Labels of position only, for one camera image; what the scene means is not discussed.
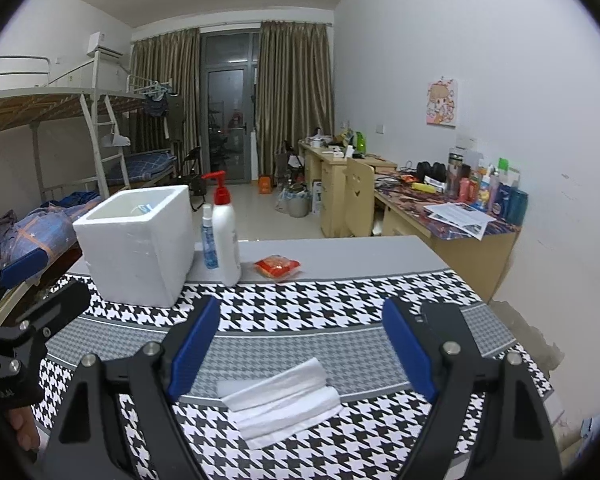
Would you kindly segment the left hand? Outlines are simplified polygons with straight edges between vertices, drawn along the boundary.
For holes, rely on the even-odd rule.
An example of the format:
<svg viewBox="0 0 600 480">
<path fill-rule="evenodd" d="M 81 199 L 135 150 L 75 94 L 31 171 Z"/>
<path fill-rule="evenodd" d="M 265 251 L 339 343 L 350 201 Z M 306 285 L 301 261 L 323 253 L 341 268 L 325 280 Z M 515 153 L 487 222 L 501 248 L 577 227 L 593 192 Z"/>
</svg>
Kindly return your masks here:
<svg viewBox="0 0 600 480">
<path fill-rule="evenodd" d="M 37 451 L 41 440 L 30 406 L 10 410 L 8 419 L 12 429 L 16 432 L 16 439 L 20 448 L 26 452 Z"/>
</svg>

